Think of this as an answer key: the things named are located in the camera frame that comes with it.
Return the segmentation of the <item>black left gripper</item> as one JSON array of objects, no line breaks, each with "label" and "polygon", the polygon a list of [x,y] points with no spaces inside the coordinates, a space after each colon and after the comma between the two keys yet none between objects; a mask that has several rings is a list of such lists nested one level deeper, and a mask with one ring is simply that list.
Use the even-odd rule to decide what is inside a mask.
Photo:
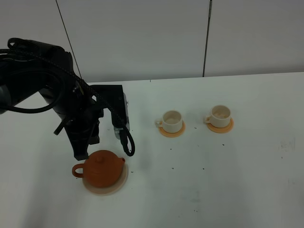
[{"label": "black left gripper", "polygon": [[76,160],[88,159],[88,145],[98,144],[99,118],[103,110],[92,96],[93,90],[83,80],[64,78],[53,83],[54,97],[60,96],[53,110],[61,118],[55,129],[59,133],[65,129]]}]

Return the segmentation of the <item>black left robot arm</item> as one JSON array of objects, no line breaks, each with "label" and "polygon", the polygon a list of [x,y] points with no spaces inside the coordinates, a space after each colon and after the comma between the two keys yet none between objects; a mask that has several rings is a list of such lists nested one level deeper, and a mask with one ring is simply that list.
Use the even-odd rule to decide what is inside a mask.
[{"label": "black left robot arm", "polygon": [[62,47],[11,38],[0,51],[0,112],[38,114],[50,109],[60,117],[74,157],[88,158],[89,144],[99,142],[101,110],[89,85],[74,73],[73,58]]}]

